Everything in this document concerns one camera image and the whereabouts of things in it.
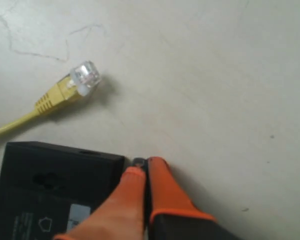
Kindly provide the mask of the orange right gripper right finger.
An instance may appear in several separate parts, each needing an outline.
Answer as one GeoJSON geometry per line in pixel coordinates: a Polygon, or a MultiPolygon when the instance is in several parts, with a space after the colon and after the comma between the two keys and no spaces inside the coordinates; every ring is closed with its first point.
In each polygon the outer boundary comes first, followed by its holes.
{"type": "Polygon", "coordinates": [[[216,218],[199,210],[172,175],[161,157],[148,159],[151,196],[150,240],[212,240],[216,218]]]}

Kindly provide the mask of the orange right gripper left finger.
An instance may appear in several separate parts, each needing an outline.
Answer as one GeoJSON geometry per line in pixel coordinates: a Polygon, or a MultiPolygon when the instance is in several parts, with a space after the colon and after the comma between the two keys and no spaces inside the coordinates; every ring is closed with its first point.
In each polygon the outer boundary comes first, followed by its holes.
{"type": "Polygon", "coordinates": [[[147,162],[135,158],[109,197],[83,222],[55,240],[143,240],[147,162]]]}

